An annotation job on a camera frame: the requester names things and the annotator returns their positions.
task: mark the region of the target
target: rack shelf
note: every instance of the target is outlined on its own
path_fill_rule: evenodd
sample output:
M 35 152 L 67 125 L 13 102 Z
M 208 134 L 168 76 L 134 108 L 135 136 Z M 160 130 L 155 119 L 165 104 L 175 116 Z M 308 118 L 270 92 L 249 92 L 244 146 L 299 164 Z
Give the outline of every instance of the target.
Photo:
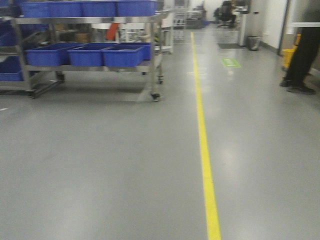
M 115 16 L 115 17 L 48 17 L 48 18 L 16 18 L 17 24 L 110 24 L 110 23 L 159 23 L 169 12 L 153 16 Z
M 0 81 L 1 90 L 25 90 L 26 83 L 24 81 Z
M 154 67 L 157 68 L 162 61 L 162 55 L 155 56 Z M 67 71 L 67 72 L 139 72 L 151 71 L 151 61 L 143 61 L 135 67 L 108 67 L 108 66 L 25 66 L 28 71 Z
M 2 55 L 17 55 L 16 46 L 0 46 L 0 54 Z
M 157 12 L 153 16 L 119 16 L 119 17 L 48 17 L 48 18 L 13 18 L 11 20 L 12 26 L 15 29 L 15 32 L 18 36 L 19 45 L 12 48 L 3 47 L 0 48 L 0 53 L 17 53 L 20 58 L 22 74 L 24 81 L 23 82 L 1 82 L 0 81 L 0 90 L 12 89 L 12 90 L 25 90 L 29 92 L 29 97 L 31 99 L 36 98 L 37 95 L 44 93 L 45 91 L 53 88 L 54 86 L 63 83 L 65 81 L 64 73 L 69 71 L 85 71 L 85 72 L 141 72 L 141 73 L 150 73 L 150 80 L 152 83 L 150 95 L 155 102 L 158 101 L 160 94 L 158 93 L 158 84 L 163 82 L 163 73 L 162 73 L 162 32 L 161 25 L 162 20 L 167 18 L 170 11 L 161 11 Z M 46 38 L 46 36 L 51 36 L 51 40 L 55 42 L 57 39 L 56 36 L 59 34 L 55 31 L 54 24 L 104 24 L 104 23 L 150 23 L 150 24 L 159 24 L 158 35 L 159 35 L 159 54 L 155 54 L 155 40 L 152 37 L 151 42 L 151 52 L 152 58 L 149 61 L 143 61 L 141 64 L 135 67 L 108 67 L 108 66 L 72 66 L 72 65 L 61 65 L 61 66 L 31 66 L 27 65 L 25 62 L 24 49 L 23 45 L 32 41 L 39 42 Z M 24 24 L 49 24 L 50 32 L 44 32 L 44 34 L 35 34 L 34 36 L 28 37 L 27 39 L 22 39 L 21 29 L 19 25 Z M 155 29 L 151 27 L 150 35 L 155 34 Z M 39 71 L 34 76 L 30 76 L 31 71 Z M 48 84 L 44 88 L 36 88 L 37 84 L 40 82 L 42 75 L 48 72 L 55 72 L 56 80 L 51 84 Z

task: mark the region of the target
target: metal frame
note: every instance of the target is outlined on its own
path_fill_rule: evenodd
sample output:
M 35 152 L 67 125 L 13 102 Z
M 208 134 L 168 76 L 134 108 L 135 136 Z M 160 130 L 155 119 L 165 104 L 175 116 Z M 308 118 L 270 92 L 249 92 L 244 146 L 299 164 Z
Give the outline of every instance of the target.
M 0 16 L 11 18 L 14 17 L 15 8 L 16 6 L 13 6 L 12 1 L 9 1 L 9 7 L 0 7 Z M 48 86 L 55 84 L 55 82 L 50 82 L 48 85 L 43 87 L 36 87 L 45 72 L 36 73 L 35 75 L 31 76 L 26 68 L 24 46 L 30 42 L 39 43 L 43 41 L 47 37 L 48 33 L 46 31 L 36 32 L 26 38 L 23 38 L 20 27 L 17 25 L 14 18 L 11 19 L 11 25 L 17 37 L 17 45 L 1 46 L 0 55 L 19 57 L 23 81 L 0 81 L 0 91 L 27 91 L 29 92 L 30 98 L 34 98 L 36 93 L 42 92 L 44 89 L 47 89 Z
M 151 91 L 150 95 L 152 96 L 155 102 L 158 101 L 160 93 L 158 91 L 158 84 L 163 82 L 163 71 L 162 71 L 162 19 L 165 19 L 169 14 L 169 11 L 162 11 L 153 16 L 124 16 L 124 17 L 49 17 L 49 18 L 14 18 L 12 20 L 12 25 L 16 29 L 17 36 L 19 38 L 19 43 L 22 43 L 22 37 L 19 25 L 23 24 L 49 24 L 49 30 L 51 35 L 51 40 L 55 42 L 56 31 L 54 24 L 102 24 L 102 23 L 151 23 L 151 26 L 158 24 L 158 36 L 159 36 L 159 54 L 155 53 L 155 39 L 151 39 L 151 52 L 152 58 L 150 61 L 143 61 L 140 65 L 136 67 L 107 67 L 107 66 L 71 66 L 71 65 L 62 65 L 62 66 L 30 66 L 26 65 L 24 53 L 21 48 L 17 47 L 18 55 L 21 61 L 21 67 L 23 72 L 24 81 L 26 82 L 27 91 L 30 92 L 30 98 L 35 98 L 37 94 L 41 94 L 47 89 L 54 87 L 59 83 L 64 82 L 63 71 L 90 71 L 90 72 L 141 72 L 141 73 L 150 73 L 151 78 Z M 151 36 L 155 35 L 154 27 L 151 27 Z M 156 81 L 156 70 L 159 70 L 158 79 Z M 41 90 L 33 89 L 35 80 L 30 78 L 29 71 L 42 71 L 42 72 L 51 72 L 56 73 L 57 80 L 51 84 L 51 86 L 46 86 L 46 88 Z

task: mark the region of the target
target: floor marking tape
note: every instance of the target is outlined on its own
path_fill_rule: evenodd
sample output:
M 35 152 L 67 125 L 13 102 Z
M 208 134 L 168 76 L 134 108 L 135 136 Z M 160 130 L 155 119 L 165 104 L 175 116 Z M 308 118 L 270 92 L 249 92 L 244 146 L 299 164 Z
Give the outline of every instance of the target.
M 193 69 L 194 69 L 194 80 L 195 80 L 195 90 L 196 90 L 196 106 L 197 106 L 198 129 L 199 129 L 199 138 L 200 138 L 200 152 L 201 152 L 207 234 L 208 234 L 208 240 L 221 240 L 220 224 L 219 224 L 218 209 L 217 209 L 216 195 L 215 195 L 215 186 L 214 186 L 213 177 L 212 177 L 205 114 L 204 114 L 203 100 L 202 100 L 202 94 L 201 94 L 201 85 L 200 85 L 200 78 L 199 78 L 199 67 L 198 67 L 197 51 L 195 46 L 195 37 L 193 32 L 191 32 L 190 34 L 191 34 L 192 53 L 193 53 Z

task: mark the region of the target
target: trash can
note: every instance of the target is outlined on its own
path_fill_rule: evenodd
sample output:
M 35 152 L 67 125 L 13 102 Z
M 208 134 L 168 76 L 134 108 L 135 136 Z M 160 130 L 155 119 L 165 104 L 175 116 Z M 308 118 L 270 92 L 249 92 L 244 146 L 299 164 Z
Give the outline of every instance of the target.
M 259 49 L 261 37 L 248 36 L 247 46 L 250 51 L 257 51 Z

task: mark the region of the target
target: blue plastic bin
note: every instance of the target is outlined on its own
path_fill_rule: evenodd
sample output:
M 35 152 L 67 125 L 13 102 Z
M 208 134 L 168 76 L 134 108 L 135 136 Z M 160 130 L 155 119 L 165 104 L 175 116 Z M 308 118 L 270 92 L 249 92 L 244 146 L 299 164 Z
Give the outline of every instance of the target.
M 9 56 L 5 61 L 0 62 L 0 81 L 23 81 L 18 56 Z
M 81 43 L 56 43 L 50 46 L 26 50 L 26 58 L 32 66 L 60 66 L 70 64 L 68 50 Z
M 113 46 L 103 49 L 104 64 L 108 67 L 135 67 L 143 59 L 144 46 Z
M 51 1 L 49 15 L 51 18 L 82 17 L 81 1 Z
M 116 1 L 82 1 L 82 13 L 84 17 L 115 17 Z
M 0 26 L 0 46 L 10 47 L 17 44 L 15 31 L 11 26 Z
M 152 16 L 156 13 L 156 0 L 119 0 L 117 11 L 119 17 Z
M 118 46 L 144 46 L 143 48 L 143 60 L 151 60 L 152 52 L 151 52 L 151 42 L 122 42 L 119 43 Z
M 49 2 L 24 2 L 21 4 L 25 18 L 49 18 Z
M 115 43 L 89 43 L 81 47 L 68 50 L 73 66 L 103 66 L 102 49 L 114 46 Z
M 13 5 L 20 6 L 21 3 L 27 2 L 27 0 L 14 0 Z M 9 1 L 8 0 L 0 0 L 0 7 L 9 7 Z

